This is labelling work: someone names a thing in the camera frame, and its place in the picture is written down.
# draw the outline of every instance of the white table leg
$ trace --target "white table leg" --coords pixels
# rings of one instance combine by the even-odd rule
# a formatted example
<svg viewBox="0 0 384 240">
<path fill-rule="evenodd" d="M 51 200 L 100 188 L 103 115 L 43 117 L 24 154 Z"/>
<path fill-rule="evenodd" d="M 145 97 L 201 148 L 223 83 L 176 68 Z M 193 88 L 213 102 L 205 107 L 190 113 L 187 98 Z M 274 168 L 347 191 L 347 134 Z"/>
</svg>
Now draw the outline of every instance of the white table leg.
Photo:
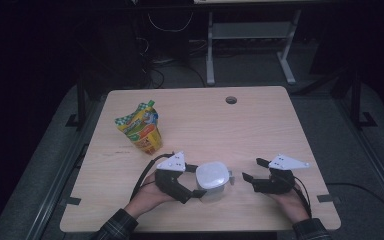
<svg viewBox="0 0 384 240">
<path fill-rule="evenodd" d="M 216 84 L 214 80 L 213 67 L 213 13 L 208 16 L 208 52 L 207 52 L 207 84 L 213 86 Z"/>
<path fill-rule="evenodd" d="M 292 41 L 294 39 L 294 35 L 295 35 L 295 31 L 297 29 L 298 20 L 299 20 L 300 15 L 301 15 L 301 10 L 295 11 L 294 18 L 293 18 L 292 23 L 291 23 L 289 30 L 288 30 L 288 36 L 286 37 L 285 48 L 283 49 L 282 52 L 277 53 L 277 57 L 279 59 L 280 65 L 282 66 L 283 73 L 285 74 L 285 77 L 286 77 L 286 81 L 290 85 L 294 85 L 296 83 L 296 81 L 295 81 L 294 75 L 292 74 L 292 70 L 289 67 L 287 57 L 288 57 L 289 49 L 291 48 L 291 45 L 292 45 Z"/>
</svg>

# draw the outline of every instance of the plaid sleeve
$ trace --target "plaid sleeve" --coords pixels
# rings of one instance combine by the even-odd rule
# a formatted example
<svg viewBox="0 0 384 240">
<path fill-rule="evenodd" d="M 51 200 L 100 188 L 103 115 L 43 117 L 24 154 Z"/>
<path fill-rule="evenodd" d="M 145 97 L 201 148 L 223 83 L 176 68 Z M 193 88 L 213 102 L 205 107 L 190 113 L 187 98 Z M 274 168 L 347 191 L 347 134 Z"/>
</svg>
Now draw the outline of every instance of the plaid sleeve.
<svg viewBox="0 0 384 240">
<path fill-rule="evenodd" d="M 136 219 L 130 216 L 124 209 L 118 210 L 91 239 L 129 239 L 130 233 L 138 225 Z"/>
<path fill-rule="evenodd" d="M 320 219 L 313 218 L 301 221 L 292 226 L 298 240 L 331 240 Z"/>
</svg>

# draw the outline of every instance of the hole in table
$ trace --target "hole in table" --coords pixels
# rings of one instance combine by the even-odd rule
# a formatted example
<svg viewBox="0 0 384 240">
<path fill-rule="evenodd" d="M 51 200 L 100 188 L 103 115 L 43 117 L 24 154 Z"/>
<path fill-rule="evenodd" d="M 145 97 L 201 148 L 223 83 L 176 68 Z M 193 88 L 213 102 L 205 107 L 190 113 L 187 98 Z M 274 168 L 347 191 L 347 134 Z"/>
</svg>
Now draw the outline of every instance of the hole in table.
<svg viewBox="0 0 384 240">
<path fill-rule="evenodd" d="M 227 102 L 228 104 L 235 104 L 237 101 L 238 101 L 238 99 L 236 99 L 236 98 L 233 97 L 233 96 L 229 96 L 229 97 L 226 98 L 226 102 Z"/>
</svg>

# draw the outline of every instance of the colorful snack bag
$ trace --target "colorful snack bag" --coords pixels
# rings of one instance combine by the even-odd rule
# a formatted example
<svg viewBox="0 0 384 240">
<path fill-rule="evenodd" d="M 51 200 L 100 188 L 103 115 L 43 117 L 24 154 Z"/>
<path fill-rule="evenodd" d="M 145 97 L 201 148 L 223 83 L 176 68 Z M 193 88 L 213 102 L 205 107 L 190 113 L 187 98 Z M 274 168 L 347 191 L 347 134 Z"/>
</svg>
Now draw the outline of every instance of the colorful snack bag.
<svg viewBox="0 0 384 240">
<path fill-rule="evenodd" d="M 154 101 L 139 104 L 136 111 L 128 116 L 116 118 L 115 124 L 139 149 L 153 154 L 162 146 L 160 132 L 157 128 L 158 113 L 153 108 Z"/>
</svg>

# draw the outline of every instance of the wooden table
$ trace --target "wooden table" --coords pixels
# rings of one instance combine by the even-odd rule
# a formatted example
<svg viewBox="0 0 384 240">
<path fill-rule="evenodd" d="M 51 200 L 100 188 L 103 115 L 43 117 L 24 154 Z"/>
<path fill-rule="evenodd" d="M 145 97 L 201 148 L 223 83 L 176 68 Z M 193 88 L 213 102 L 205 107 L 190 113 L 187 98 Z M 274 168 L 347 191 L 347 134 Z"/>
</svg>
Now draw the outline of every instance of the wooden table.
<svg viewBox="0 0 384 240">
<path fill-rule="evenodd" d="M 233 96 L 236 104 L 226 103 Z M 149 156 L 119 132 L 114 119 L 132 113 L 140 102 L 155 101 L 158 128 L 164 146 Z M 332 202 L 319 203 L 328 194 L 317 163 L 283 87 L 239 87 L 162 90 L 123 90 L 109 94 L 77 178 L 72 198 L 61 220 L 64 232 L 89 232 L 99 228 L 130 198 L 133 187 L 150 160 L 163 153 L 184 151 L 186 162 L 200 165 L 222 161 L 236 177 L 226 185 L 218 202 L 190 199 L 186 204 L 160 205 L 139 218 L 137 232 L 278 231 L 291 223 L 276 204 L 242 179 L 242 172 L 268 178 L 269 170 L 256 164 L 281 153 L 309 162 L 309 169 L 294 170 L 306 185 L 314 217 L 327 229 L 337 229 L 340 219 Z M 194 174 L 179 178 L 196 188 Z"/>
</svg>

